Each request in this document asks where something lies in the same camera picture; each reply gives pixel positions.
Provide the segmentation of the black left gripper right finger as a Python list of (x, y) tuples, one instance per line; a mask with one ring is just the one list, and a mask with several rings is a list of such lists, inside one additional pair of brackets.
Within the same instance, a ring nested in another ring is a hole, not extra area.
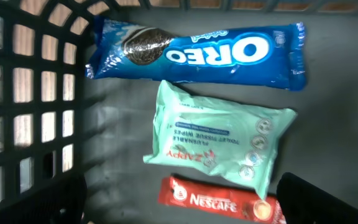
[(358, 224), (358, 209), (286, 172), (277, 199), (288, 224)]

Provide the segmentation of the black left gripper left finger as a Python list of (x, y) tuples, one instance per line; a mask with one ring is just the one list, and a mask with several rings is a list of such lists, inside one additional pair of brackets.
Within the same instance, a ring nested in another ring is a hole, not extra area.
[(82, 222), (87, 186), (77, 175), (0, 210), (0, 224)]

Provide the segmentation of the mint green wipes pack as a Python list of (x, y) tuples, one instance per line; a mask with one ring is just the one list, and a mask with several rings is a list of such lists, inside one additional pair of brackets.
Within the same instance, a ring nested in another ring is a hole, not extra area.
[(193, 96), (162, 81), (153, 120), (153, 152), (146, 164), (194, 168), (268, 194), (278, 141), (297, 117), (271, 109)]

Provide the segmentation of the red Nescafe coffee stick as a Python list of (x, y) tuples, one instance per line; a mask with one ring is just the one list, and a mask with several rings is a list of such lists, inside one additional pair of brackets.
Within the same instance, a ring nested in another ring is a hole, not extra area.
[(173, 176), (162, 180), (158, 202), (245, 221), (286, 224), (276, 197), (268, 196), (262, 200), (253, 191), (202, 184)]

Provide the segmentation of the blue Oreo cookie pack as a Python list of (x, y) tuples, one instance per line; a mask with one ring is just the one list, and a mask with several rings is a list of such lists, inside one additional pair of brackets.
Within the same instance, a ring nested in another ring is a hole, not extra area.
[(90, 79), (257, 85), (298, 91), (306, 85), (303, 23), (216, 30), (180, 37), (156, 27), (98, 16)]

